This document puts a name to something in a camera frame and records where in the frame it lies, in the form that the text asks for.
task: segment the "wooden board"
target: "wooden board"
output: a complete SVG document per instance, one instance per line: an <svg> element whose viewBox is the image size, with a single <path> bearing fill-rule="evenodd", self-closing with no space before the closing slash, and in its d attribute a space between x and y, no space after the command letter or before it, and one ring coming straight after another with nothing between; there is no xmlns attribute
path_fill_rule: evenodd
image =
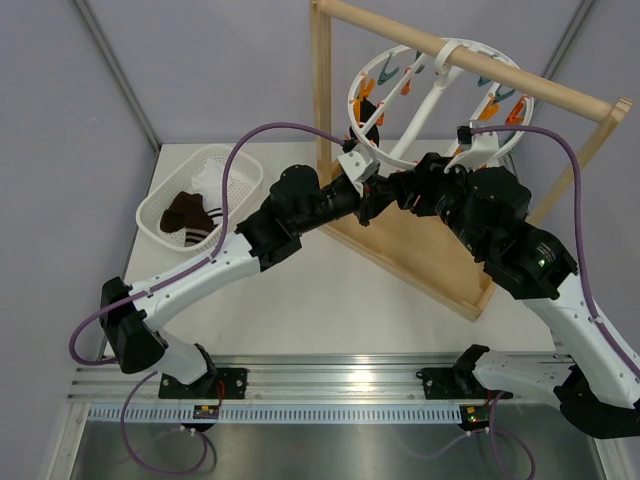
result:
<svg viewBox="0 0 640 480"><path fill-rule="evenodd" d="M493 292L482 265L439 218L417 218L392 205L366 228L345 217L324 231L469 320Z"/></svg>
<svg viewBox="0 0 640 480"><path fill-rule="evenodd" d="M434 57L446 44L439 37L341 0L312 0L315 120L316 127L327 132L331 128L331 17ZM587 165L631 107L630 100L620 99L612 105L463 47L454 49L447 63L596 122L598 126L578 154L581 168ZM320 141L318 172L322 184L339 171L339 167L336 170L336 166L332 166L331 160L328 143ZM529 219L531 223L537 224L544 218L572 179L573 172L567 168ZM478 318L495 290L495 284L482 272L482 265L474 263L469 252L439 219L417 218L393 206L374 219L368 228L358 225L355 218L344 218L326 227L325 231L470 320Z"/></svg>

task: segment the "white cloth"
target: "white cloth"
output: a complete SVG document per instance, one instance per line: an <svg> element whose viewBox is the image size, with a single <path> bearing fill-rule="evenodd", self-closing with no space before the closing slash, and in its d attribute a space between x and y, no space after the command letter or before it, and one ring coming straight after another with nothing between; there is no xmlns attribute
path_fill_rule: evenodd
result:
<svg viewBox="0 0 640 480"><path fill-rule="evenodd" d="M222 207L222 172L224 165L207 160L204 169L191 178L193 193L202 195L202 206L206 212ZM229 177L230 188L233 180Z"/></svg>

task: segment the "orange clothespin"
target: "orange clothespin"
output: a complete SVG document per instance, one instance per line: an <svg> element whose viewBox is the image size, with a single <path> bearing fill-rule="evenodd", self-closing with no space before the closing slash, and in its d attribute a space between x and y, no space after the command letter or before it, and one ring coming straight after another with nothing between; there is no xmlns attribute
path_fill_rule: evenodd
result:
<svg viewBox="0 0 640 480"><path fill-rule="evenodd" d="M518 100L518 103L516 103L516 106L513 107L513 110L511 110L511 113L507 117L506 125L520 125L524 122L524 116L522 116L521 113L527 106L527 98L529 98L527 95L520 97L520 100Z"/></svg>
<svg viewBox="0 0 640 480"><path fill-rule="evenodd" d="M360 122L360 99L352 98L349 103L353 103L353 116L356 117L356 122Z"/></svg>
<svg viewBox="0 0 640 480"><path fill-rule="evenodd" d="M411 67L405 68L404 73L406 74L409 70L411 70ZM402 90L400 90L400 94L409 95L410 91L411 91L411 80L405 83L404 87L402 87Z"/></svg>
<svg viewBox="0 0 640 480"><path fill-rule="evenodd" d="M378 107L377 108L380 108L383 103L384 102L378 103ZM376 120L376 125L378 125L379 127L384 125L384 113L378 117L378 120Z"/></svg>
<svg viewBox="0 0 640 480"><path fill-rule="evenodd" d="M482 110L482 113L478 116L478 120L484 120L484 121L491 120L491 117L493 117L496 113L500 111L500 105L495 103L496 101L495 95L493 93L490 93L489 97L491 99L489 100L489 103L487 103L487 106L484 107L484 110Z"/></svg>
<svg viewBox="0 0 640 480"><path fill-rule="evenodd" d="M358 92L358 99L360 101L367 98L373 92L373 87L375 87L375 81L373 78L369 81L369 85L367 85L367 74L362 74L362 80L360 80L360 91Z"/></svg>

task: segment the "brown cloth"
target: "brown cloth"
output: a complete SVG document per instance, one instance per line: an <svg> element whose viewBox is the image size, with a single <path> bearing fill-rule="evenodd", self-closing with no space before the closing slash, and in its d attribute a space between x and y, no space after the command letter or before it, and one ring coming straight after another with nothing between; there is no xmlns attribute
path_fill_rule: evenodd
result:
<svg viewBox="0 0 640 480"><path fill-rule="evenodd" d="M174 233L186 228L185 246L203 241L215 228L215 223L204 211L202 195L180 192L162 214L160 230Z"/></svg>

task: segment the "black mount bracket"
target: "black mount bracket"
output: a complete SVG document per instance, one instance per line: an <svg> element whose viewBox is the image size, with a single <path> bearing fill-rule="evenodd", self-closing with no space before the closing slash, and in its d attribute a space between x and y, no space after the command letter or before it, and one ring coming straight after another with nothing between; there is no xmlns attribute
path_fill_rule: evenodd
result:
<svg viewBox="0 0 640 480"><path fill-rule="evenodd" d="M218 368L215 382L209 390L200 394L181 384L169 375L162 375L158 398L163 400L218 400L216 383L221 381L225 387L225 400L244 400L247 391L246 368Z"/></svg>

